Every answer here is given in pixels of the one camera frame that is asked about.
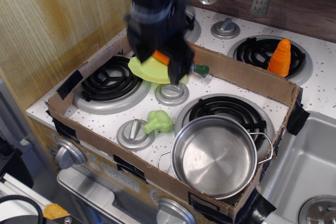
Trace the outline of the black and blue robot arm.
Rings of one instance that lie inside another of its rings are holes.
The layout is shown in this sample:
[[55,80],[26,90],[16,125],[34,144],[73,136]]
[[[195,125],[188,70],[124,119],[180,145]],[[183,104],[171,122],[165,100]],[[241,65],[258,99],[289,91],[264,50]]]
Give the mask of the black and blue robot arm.
[[140,62],[157,50],[167,57],[168,75],[178,84],[190,72],[194,53],[184,40],[185,0],[132,0],[127,22],[128,41]]

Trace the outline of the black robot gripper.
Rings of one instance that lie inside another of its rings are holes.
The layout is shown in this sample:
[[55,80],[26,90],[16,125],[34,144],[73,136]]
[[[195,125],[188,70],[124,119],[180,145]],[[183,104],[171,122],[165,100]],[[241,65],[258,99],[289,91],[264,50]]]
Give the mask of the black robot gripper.
[[184,39],[185,11],[169,14],[159,22],[140,23],[131,14],[125,16],[128,41],[140,63],[158,50],[170,58],[168,74],[171,84],[188,75],[194,53]]

